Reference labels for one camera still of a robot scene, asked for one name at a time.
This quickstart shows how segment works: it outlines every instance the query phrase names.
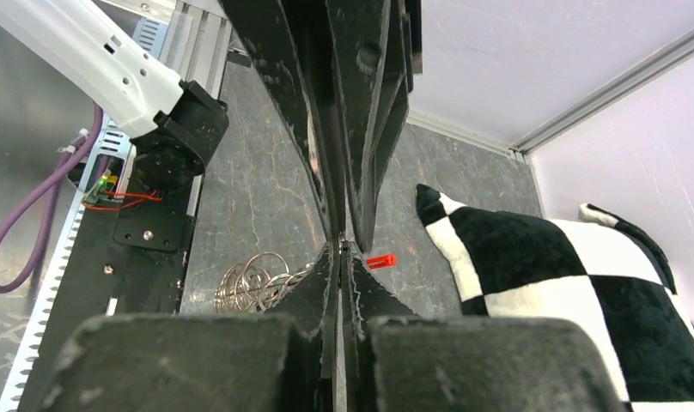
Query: white robotic arm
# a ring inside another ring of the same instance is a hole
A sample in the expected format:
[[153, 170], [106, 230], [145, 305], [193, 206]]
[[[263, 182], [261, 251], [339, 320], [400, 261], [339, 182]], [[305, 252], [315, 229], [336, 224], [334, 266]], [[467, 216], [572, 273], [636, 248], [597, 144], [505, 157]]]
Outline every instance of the white robotic arm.
[[129, 136], [157, 128], [183, 94], [180, 76], [90, 0], [0, 0], [0, 26], [99, 104]]

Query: white wall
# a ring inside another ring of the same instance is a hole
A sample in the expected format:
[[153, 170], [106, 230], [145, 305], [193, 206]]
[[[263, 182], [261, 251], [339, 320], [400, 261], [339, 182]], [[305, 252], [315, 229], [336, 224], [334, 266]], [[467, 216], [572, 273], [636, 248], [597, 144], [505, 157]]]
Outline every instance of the white wall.
[[423, 0], [411, 107], [506, 145], [694, 28], [694, 0]]
[[545, 214], [590, 202], [665, 250], [694, 322], [694, 58], [531, 156]]

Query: pillow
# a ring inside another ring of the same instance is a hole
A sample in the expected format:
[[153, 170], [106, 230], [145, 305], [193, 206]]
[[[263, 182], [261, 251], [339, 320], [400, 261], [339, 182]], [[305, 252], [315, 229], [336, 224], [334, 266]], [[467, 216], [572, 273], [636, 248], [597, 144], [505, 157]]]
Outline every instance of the pillow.
[[465, 315], [563, 318], [598, 347], [628, 410], [694, 410], [694, 329], [660, 247], [591, 204], [588, 222], [491, 212], [417, 186]]

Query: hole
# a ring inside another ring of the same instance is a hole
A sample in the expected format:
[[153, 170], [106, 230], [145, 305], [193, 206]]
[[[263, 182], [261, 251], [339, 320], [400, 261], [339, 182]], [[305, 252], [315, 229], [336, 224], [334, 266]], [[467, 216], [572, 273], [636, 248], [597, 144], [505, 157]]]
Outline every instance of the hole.
[[377, 64], [380, 62], [382, 52], [380, 47], [372, 41], [366, 41], [360, 46], [360, 51], [357, 54], [357, 61], [362, 66], [363, 71], [367, 70], [372, 73], [377, 69]]

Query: red plastic handle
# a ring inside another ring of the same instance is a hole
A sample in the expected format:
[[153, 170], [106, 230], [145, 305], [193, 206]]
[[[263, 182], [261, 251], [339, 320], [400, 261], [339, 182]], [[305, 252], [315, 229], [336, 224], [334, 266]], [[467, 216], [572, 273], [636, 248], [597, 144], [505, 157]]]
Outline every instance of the red plastic handle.
[[398, 258], [392, 253], [368, 259], [368, 266], [370, 269], [389, 268], [396, 264], [398, 264]]

